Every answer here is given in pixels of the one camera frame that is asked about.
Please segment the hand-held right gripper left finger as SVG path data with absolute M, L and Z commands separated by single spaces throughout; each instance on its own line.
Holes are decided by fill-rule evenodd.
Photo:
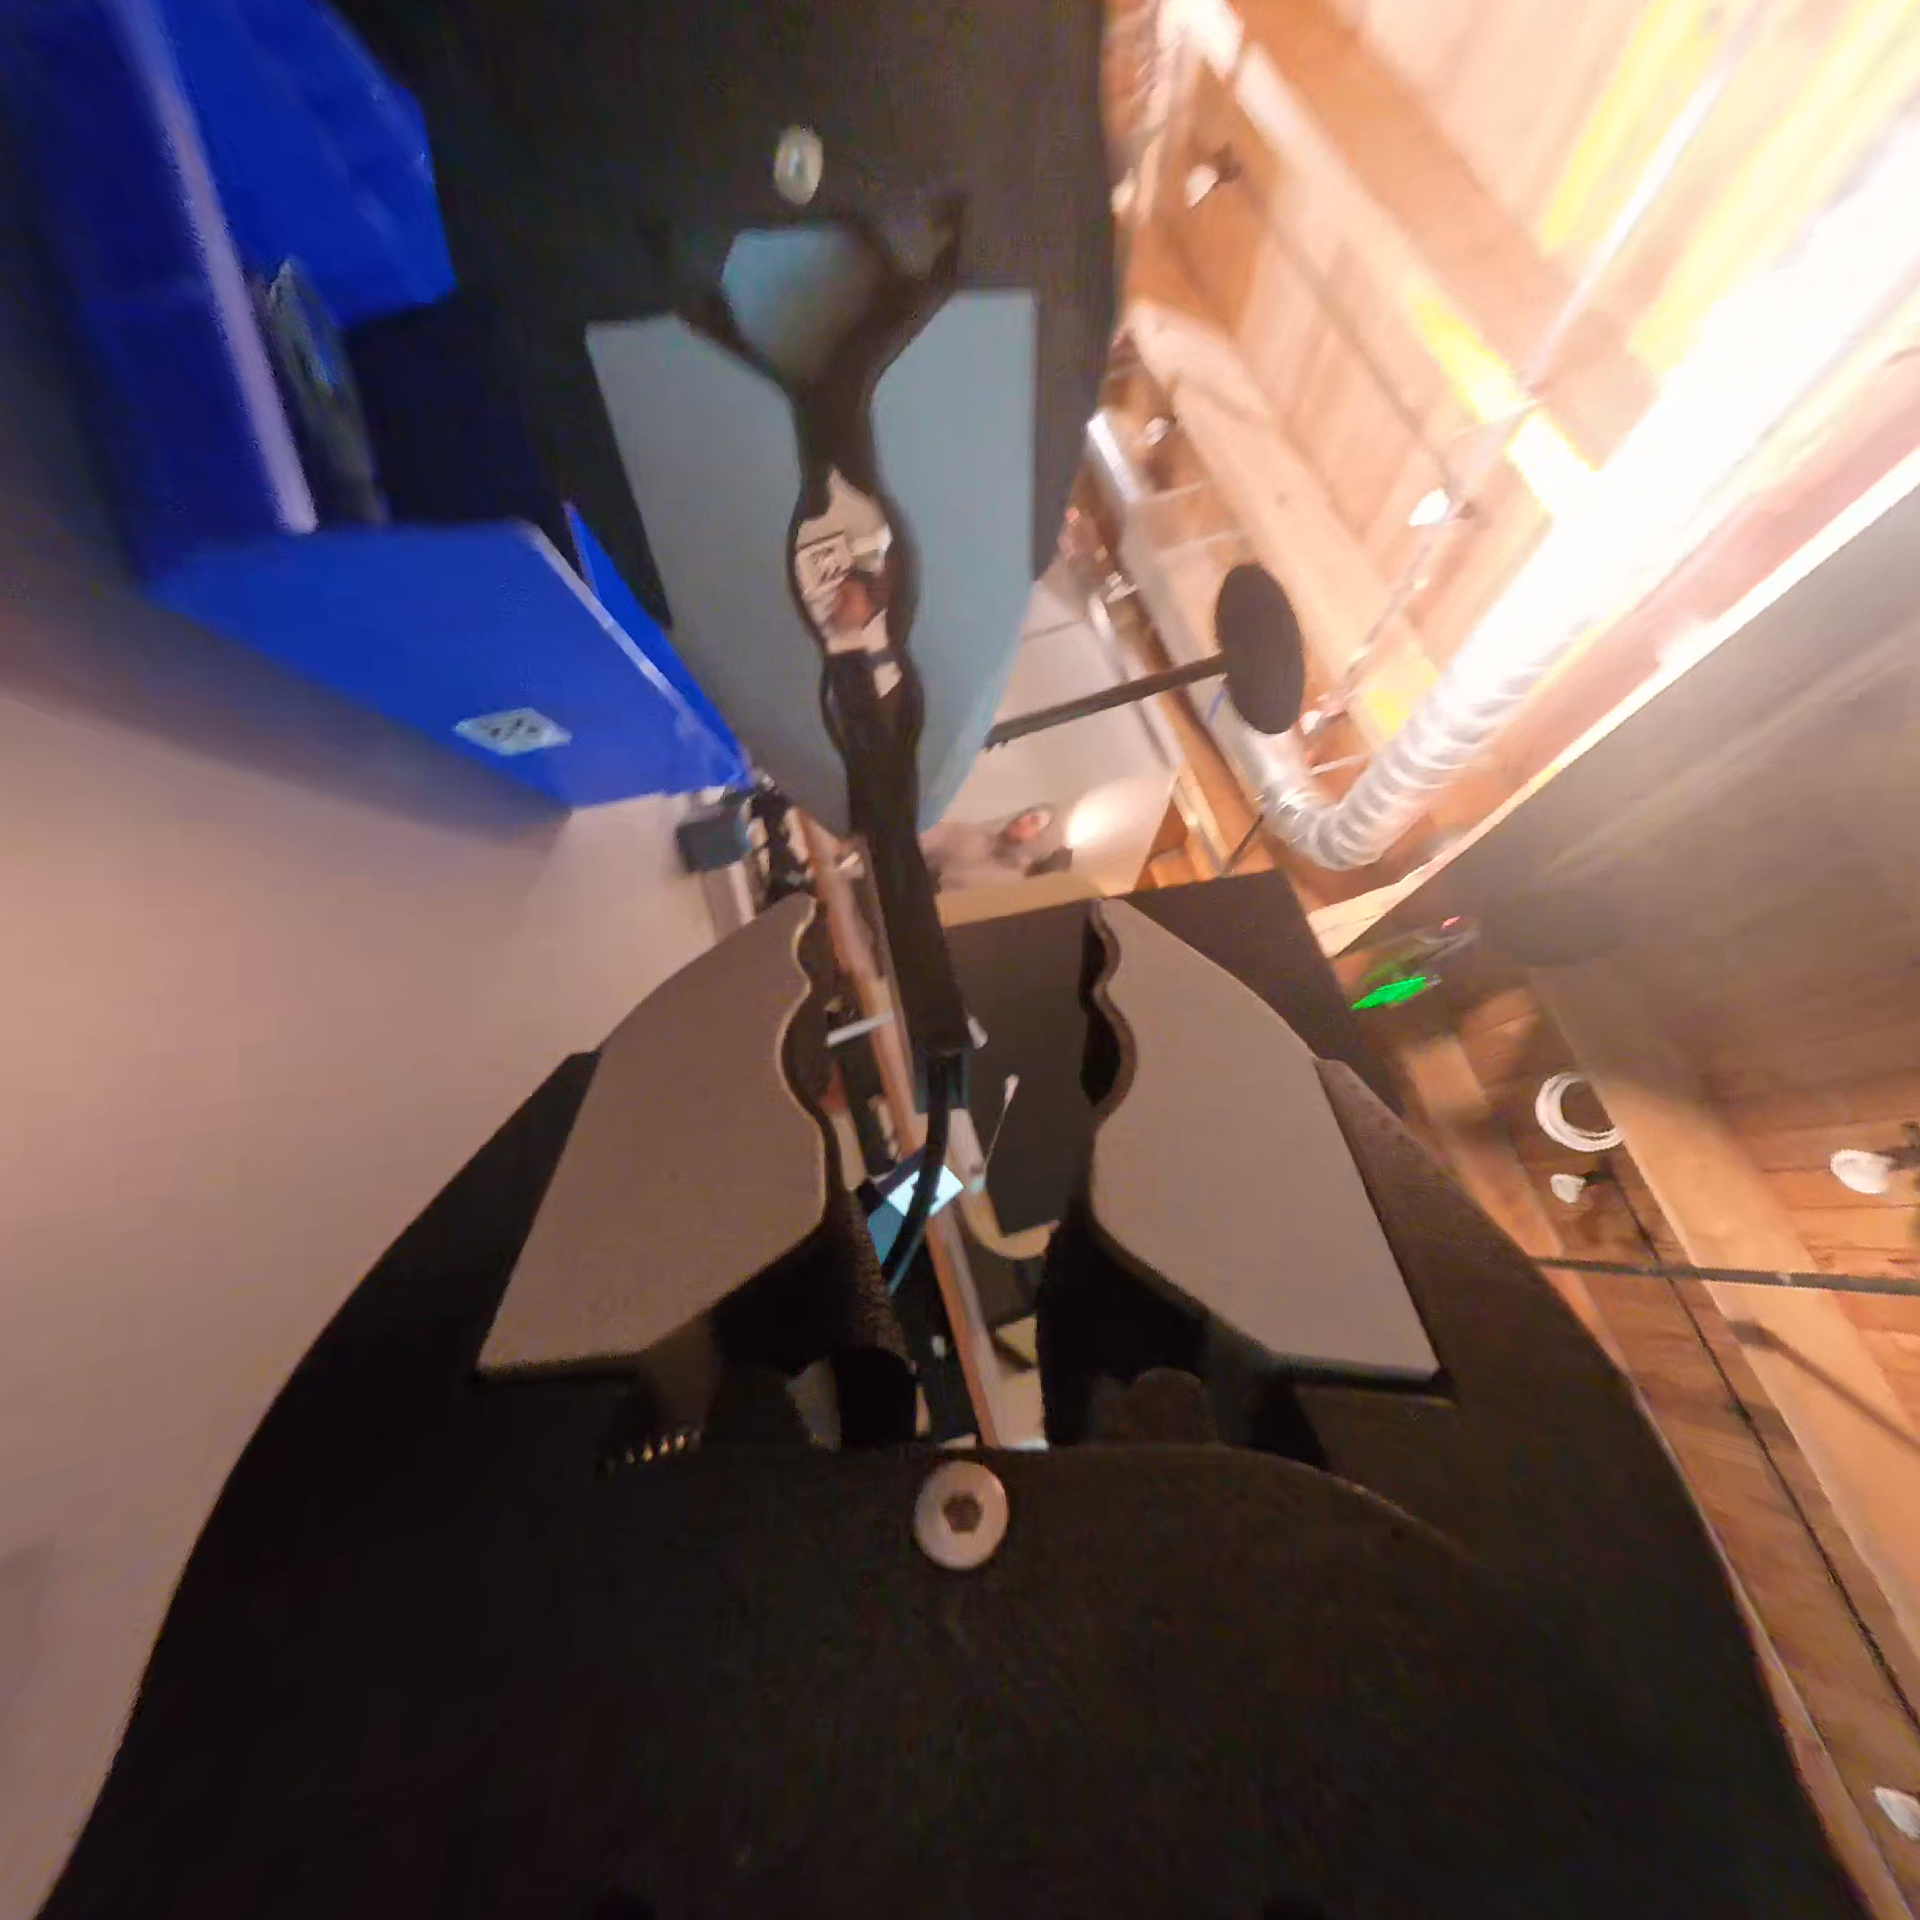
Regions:
M 799 894 L 664 979 L 597 1055 L 477 1358 L 484 1381 L 706 1381 L 712 1316 L 803 1248 L 828 1144 L 787 1063 L 815 994 Z

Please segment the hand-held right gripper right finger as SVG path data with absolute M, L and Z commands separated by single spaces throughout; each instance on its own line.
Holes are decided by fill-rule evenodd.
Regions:
M 1440 1381 L 1322 1063 L 1136 906 L 1089 912 L 1084 1215 L 1204 1372 Z

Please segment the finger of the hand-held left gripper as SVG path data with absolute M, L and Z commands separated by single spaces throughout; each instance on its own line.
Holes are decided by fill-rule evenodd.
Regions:
M 913 588 L 925 830 L 987 746 L 1034 596 L 1037 397 L 1033 294 L 962 292 L 900 349 L 870 401 L 877 474 Z
M 787 395 L 680 316 L 593 324 L 587 353 L 679 657 L 750 761 L 821 826 L 851 828 L 793 573 L 805 474 Z

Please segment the dark grey usb hub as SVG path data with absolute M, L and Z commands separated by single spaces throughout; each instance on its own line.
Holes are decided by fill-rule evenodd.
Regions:
M 848 824 L 866 858 L 896 1021 L 925 1117 L 907 1212 L 880 1265 L 886 1289 L 896 1290 L 933 1221 L 952 1123 L 971 1099 L 976 1040 L 921 843 L 923 701 L 915 678 L 903 674 L 882 693 L 874 654 L 832 652 L 822 706 L 846 776 Z

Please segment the black floor lamp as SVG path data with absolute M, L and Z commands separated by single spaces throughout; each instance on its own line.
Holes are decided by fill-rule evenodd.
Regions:
M 1279 738 L 1304 710 L 1307 646 L 1295 604 L 1280 581 L 1261 565 L 1233 566 L 1212 607 L 1214 652 L 1053 706 L 997 723 L 989 753 L 1118 709 L 1136 709 L 1202 682 L 1221 682 L 1240 723 Z

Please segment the silver ventilation duct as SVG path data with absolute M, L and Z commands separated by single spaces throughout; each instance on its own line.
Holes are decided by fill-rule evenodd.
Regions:
M 1488 620 L 1343 796 L 1328 800 L 1293 766 L 1262 786 L 1261 824 L 1316 869 L 1374 867 L 1602 624 L 1601 615 L 1587 615 L 1509 633 Z

